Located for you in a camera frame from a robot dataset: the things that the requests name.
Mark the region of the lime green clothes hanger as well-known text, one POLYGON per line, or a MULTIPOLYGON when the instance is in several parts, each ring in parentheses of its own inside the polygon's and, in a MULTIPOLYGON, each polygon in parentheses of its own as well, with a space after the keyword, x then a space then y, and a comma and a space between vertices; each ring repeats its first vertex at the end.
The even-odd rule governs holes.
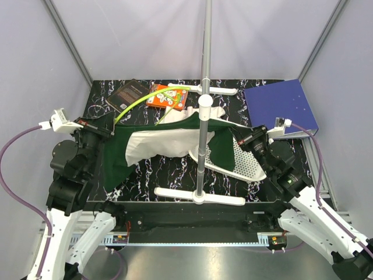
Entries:
MULTIPOLYGON (((189 92, 191 91, 192 87, 191 86, 187 86, 187 85, 181 85, 181 86, 186 86, 186 87, 189 87, 189 92)), ((149 93, 145 96, 145 97, 142 97, 140 98, 139 100, 137 100, 136 102, 132 103, 128 108, 126 108, 122 113, 118 113, 118 115, 115 117, 115 124, 118 124, 120 122, 121 119, 124 118, 125 115, 127 115, 132 109, 134 109, 137 105, 140 105, 141 103, 145 103, 146 104, 146 101, 149 97, 152 97, 154 95, 156 95, 157 92, 154 92, 154 93, 150 93, 150 89, 149 89, 149 93)))

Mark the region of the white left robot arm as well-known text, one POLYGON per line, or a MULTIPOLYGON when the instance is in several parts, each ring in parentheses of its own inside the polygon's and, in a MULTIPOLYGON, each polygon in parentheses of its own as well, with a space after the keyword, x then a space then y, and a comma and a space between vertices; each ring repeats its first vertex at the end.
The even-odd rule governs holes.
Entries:
POLYGON ((81 279, 89 259, 112 230, 126 223, 125 210, 113 202, 101 205, 91 225, 71 245, 76 224, 93 188, 94 174, 106 140, 114 136, 115 114, 70 121, 64 109, 54 111, 42 128, 70 134, 56 144, 50 163, 54 171, 46 202, 46 226, 36 259, 26 279, 81 279))

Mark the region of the green and white t shirt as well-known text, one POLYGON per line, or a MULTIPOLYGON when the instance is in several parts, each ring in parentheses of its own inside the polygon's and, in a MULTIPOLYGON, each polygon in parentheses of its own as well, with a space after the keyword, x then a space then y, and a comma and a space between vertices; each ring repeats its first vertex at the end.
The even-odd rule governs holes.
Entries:
MULTIPOLYGON (((212 107, 207 133, 210 160, 224 170, 235 168, 234 141, 230 128, 238 125, 222 120, 222 107, 212 107)), ((137 163, 155 156, 181 158, 199 144, 199 110, 189 106, 170 110, 158 125, 115 127, 103 149, 103 184, 111 191, 134 171, 137 163)))

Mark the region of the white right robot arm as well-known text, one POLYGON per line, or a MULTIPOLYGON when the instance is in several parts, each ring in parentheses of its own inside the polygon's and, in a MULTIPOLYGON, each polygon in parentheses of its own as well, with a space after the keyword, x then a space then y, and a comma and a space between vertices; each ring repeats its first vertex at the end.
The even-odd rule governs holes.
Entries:
POLYGON ((372 239, 320 197, 319 187, 294 165, 290 146, 271 140, 264 125, 231 133, 242 151, 253 154, 279 199, 275 211, 265 216, 265 226, 300 238, 329 262, 339 279, 372 279, 372 239))

